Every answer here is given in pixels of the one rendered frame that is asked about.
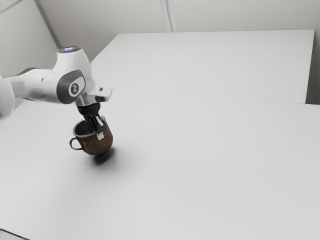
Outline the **rusty brown metal mug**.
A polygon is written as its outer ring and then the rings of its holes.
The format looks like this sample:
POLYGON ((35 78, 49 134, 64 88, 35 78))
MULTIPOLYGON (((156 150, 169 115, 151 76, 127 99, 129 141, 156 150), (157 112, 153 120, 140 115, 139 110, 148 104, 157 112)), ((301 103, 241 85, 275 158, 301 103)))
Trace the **rusty brown metal mug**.
POLYGON ((98 136, 85 120, 81 120, 74 126, 73 135, 74 137, 69 141, 71 149, 84 151, 91 156, 108 152, 113 144, 113 134, 107 123, 101 135, 98 136))

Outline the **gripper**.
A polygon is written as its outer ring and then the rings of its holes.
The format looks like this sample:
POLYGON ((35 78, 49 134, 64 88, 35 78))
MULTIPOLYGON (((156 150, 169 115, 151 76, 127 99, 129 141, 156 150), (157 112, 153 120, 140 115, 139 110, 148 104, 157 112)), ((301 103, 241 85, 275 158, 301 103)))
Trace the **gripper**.
POLYGON ((104 138, 105 122, 99 115, 100 103, 93 103, 86 106, 77 106, 79 113, 89 125, 93 125, 98 140, 104 138))

